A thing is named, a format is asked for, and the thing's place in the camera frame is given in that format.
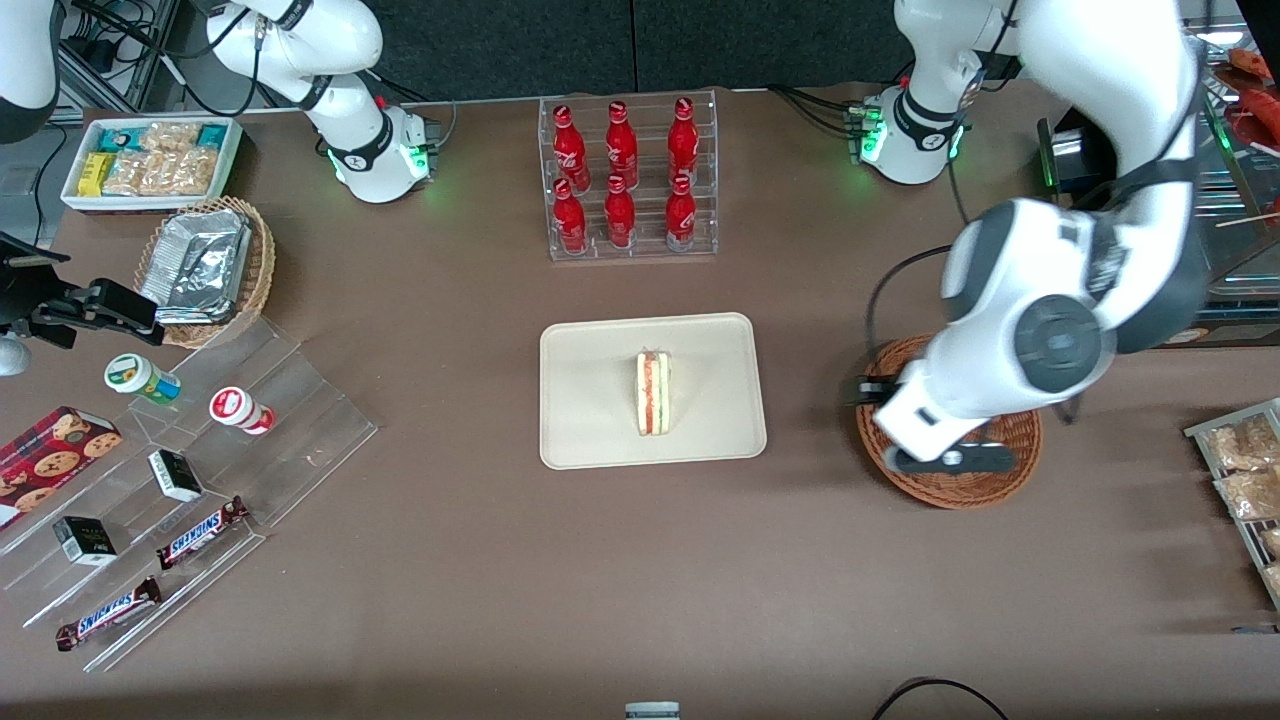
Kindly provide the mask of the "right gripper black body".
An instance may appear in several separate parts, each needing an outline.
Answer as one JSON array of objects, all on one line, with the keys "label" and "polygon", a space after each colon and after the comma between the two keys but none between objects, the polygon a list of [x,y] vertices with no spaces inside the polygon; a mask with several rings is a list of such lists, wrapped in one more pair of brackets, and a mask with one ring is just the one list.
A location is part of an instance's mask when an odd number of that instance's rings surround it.
[{"label": "right gripper black body", "polygon": [[20,338],[73,348],[79,328],[92,331],[79,286],[61,281],[55,265],[70,258],[1,233],[1,329]]}]

